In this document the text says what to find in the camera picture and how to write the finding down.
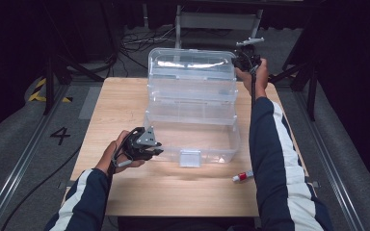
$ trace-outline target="finger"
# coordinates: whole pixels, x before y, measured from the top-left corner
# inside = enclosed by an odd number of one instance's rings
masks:
[[[251,74],[250,73],[248,73],[248,72],[244,72],[244,71],[242,71],[241,69],[239,69],[239,68],[235,68],[235,72],[236,72],[236,75],[239,77],[239,78],[241,78],[242,80],[245,80],[245,79],[247,79],[247,78],[251,78]]]
[[[261,65],[267,65],[267,60],[266,59],[261,58],[260,61],[261,61]]]
[[[145,160],[138,160],[138,161],[133,161],[129,167],[140,167],[143,164],[145,164]]]
[[[116,139],[116,142],[117,142],[117,143],[121,143],[121,142],[124,140],[124,138],[125,138],[128,134],[129,134],[129,132],[128,132],[128,131],[123,130],[123,131],[119,134],[119,137]]]
[[[104,153],[108,153],[109,155],[112,155],[115,149],[116,149],[116,142],[111,141],[110,144],[107,146],[106,150],[104,151]]]

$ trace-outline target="metal rail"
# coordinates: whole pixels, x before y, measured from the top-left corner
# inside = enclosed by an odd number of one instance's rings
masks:
[[[3,212],[8,206],[28,165],[32,161],[37,151],[37,148],[39,146],[41,136],[44,133],[51,117],[55,114],[57,107],[62,102],[62,99],[65,97],[67,90],[68,90],[68,86],[66,85],[59,86],[59,89],[57,90],[56,97],[55,97],[55,104],[52,110],[50,110],[50,113],[48,115],[44,115],[40,119],[40,122],[37,128],[35,129],[35,132],[32,135],[32,138],[29,140],[28,144],[23,150],[22,155],[20,156],[19,160],[14,166],[12,173],[9,175],[7,181],[5,182],[5,185],[0,192],[0,218],[2,217]]]
[[[332,189],[338,199],[338,202],[341,206],[341,209],[344,213],[345,219],[350,225],[351,230],[365,230],[354,204],[351,201],[351,198],[348,195],[348,191],[341,180],[341,177],[332,161],[329,151],[326,148],[326,145],[323,142],[323,139],[318,131],[318,128],[315,122],[310,121],[308,114],[306,112],[306,103],[304,96],[300,92],[294,92],[296,100],[299,102],[299,107],[305,117],[305,122],[308,125],[308,128],[313,135],[313,138],[316,141],[318,152],[320,154],[321,163],[323,164],[324,170],[329,177]]]

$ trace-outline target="yellow tape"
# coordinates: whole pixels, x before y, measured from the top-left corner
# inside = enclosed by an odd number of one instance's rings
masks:
[[[46,97],[39,96],[39,92],[43,85],[46,83],[46,78],[41,77],[40,81],[37,83],[35,89],[33,90],[33,93],[29,97],[29,101],[40,101],[40,102],[46,102]],[[73,97],[65,97],[62,102],[65,103],[71,103],[73,101]]]

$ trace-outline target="cable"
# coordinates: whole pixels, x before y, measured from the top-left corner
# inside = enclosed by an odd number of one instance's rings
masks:
[[[145,68],[145,69],[148,69],[148,67],[144,66],[143,64],[138,63],[138,62],[137,62],[137,61],[135,61],[133,58],[131,58],[128,54],[124,54],[123,52],[121,52],[121,54],[122,54],[123,56],[127,57],[128,59],[130,59],[132,62],[134,62],[134,63],[136,63],[136,64],[138,64],[138,65],[142,66],[142,67],[143,67],[143,68]]]
[[[67,53],[70,55],[70,57],[71,57],[74,61],[76,61],[76,59],[74,58],[74,56],[71,54],[70,50],[68,50],[68,47],[67,47],[67,45],[66,45],[66,42],[65,42],[65,40],[63,39],[62,34],[60,33],[59,29],[57,28],[56,23],[55,23],[55,21],[53,20],[52,15],[50,14],[49,10],[48,10],[48,9],[47,9],[47,7],[46,7],[46,4],[45,4],[45,3],[44,3],[44,1],[42,1],[42,0],[40,0],[40,2],[41,2],[41,4],[43,5],[43,7],[44,7],[44,10],[45,10],[46,14],[49,16],[49,18],[50,18],[50,22],[53,24],[53,27],[56,29],[56,32],[58,33],[58,35],[59,35],[59,37],[60,37],[60,39],[61,39],[61,41],[62,41],[62,43],[63,43],[63,46],[65,47],[65,49],[66,49]]]
[[[124,145],[124,143],[125,143],[125,142],[127,141],[127,139],[128,139],[131,135],[133,135],[133,134],[137,134],[137,131],[136,131],[135,129],[133,129],[131,132],[129,132],[129,133],[127,134],[127,136],[125,136],[125,137],[124,137],[124,139],[122,140],[122,142],[119,144],[119,147],[117,147],[117,144],[116,144],[116,147],[114,148],[114,152],[113,152],[113,156],[112,156],[112,158],[114,158],[114,157],[116,156],[116,154],[117,154],[117,157],[115,158],[115,160],[116,160],[120,155],[124,154],[124,155],[126,155],[127,157],[129,156],[129,157],[131,158],[131,160],[133,160],[133,157],[132,157],[132,156],[130,156],[130,155],[128,155],[127,153],[125,153],[125,152],[121,152],[121,153],[119,153],[119,152],[121,151],[122,146]]]
[[[172,39],[168,39],[168,38],[163,38],[164,36],[166,36],[169,32],[173,31],[175,29],[175,27],[169,29],[163,36],[161,36],[160,38],[144,38],[144,39],[137,39],[137,40],[133,40],[133,41],[128,41],[126,42],[124,45],[128,45],[128,44],[133,44],[133,43],[138,43],[138,42],[142,42],[142,41],[145,41],[145,42],[148,42],[148,41],[155,41],[155,40],[163,40],[163,41],[166,41],[166,40],[170,40],[170,41],[175,41],[175,40],[172,40]]]
[[[61,166],[59,166],[55,171],[53,171],[49,176],[47,176],[44,180],[42,180],[38,185],[36,185],[33,189],[31,189],[25,197],[23,197],[22,200],[20,200],[20,202],[16,205],[16,207],[12,210],[11,214],[8,216],[8,218],[5,220],[5,223],[4,225],[2,226],[1,228],[1,231],[4,231],[6,226],[8,225],[9,221],[11,220],[11,218],[13,217],[13,215],[16,213],[16,211],[20,208],[20,206],[23,204],[23,202],[26,201],[26,199],[32,194],[34,193],[41,185],[43,185],[47,180],[49,180],[53,175],[55,175],[60,169],[62,169],[80,150],[80,148],[82,147],[82,145],[80,145],[74,152],[73,154],[71,154],[71,156],[69,156],[67,158],[67,160],[62,163]]]
[[[104,66],[101,66],[101,67],[98,67],[98,68],[94,68],[94,69],[90,69],[90,71],[92,73],[97,73],[97,72],[100,72],[100,71],[103,71],[103,70],[110,70],[110,68],[116,63],[116,54],[111,54],[110,57],[108,57],[107,59],[104,60],[104,63],[105,65]],[[85,75],[84,73],[78,71],[78,70],[75,70],[75,69],[68,69],[68,71],[71,73],[71,74],[74,74],[74,75]]]
[[[124,63],[124,61],[123,61],[122,59],[120,59],[119,57],[118,57],[118,59],[121,61],[122,68],[124,68],[124,71],[125,71],[125,77],[128,77],[128,70],[127,70],[127,68],[125,68],[125,63]]]
[[[109,68],[107,70],[106,79],[108,78],[108,75],[110,74],[110,68],[111,68],[111,66],[109,66]]]

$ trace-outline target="equipment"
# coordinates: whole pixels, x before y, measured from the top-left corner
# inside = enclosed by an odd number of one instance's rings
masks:
[[[254,45],[248,44],[241,46],[237,52],[236,59],[232,60],[235,67],[251,74],[251,105],[254,105],[256,70],[261,65],[260,55],[254,55]]]
[[[156,148],[161,145],[161,142],[157,142],[155,139],[154,128],[152,126],[146,130],[144,127],[137,127],[132,130],[114,151],[108,168],[110,184],[116,167],[128,166],[137,160],[148,161],[152,156],[157,156],[164,151],[161,148]],[[128,160],[118,164],[117,158],[120,155],[125,155]]]

